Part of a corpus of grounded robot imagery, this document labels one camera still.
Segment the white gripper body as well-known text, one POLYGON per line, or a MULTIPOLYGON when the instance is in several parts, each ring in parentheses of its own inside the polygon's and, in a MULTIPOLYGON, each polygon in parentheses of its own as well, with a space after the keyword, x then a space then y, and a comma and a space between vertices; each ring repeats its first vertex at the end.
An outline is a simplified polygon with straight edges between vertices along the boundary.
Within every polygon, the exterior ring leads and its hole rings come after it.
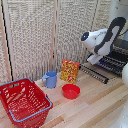
POLYGON ((101 59, 101 56, 100 56, 100 55, 92 54, 92 55, 87 59, 87 61, 88 61, 89 63, 91 63, 92 65, 94 65, 94 64, 98 63, 100 59, 101 59))

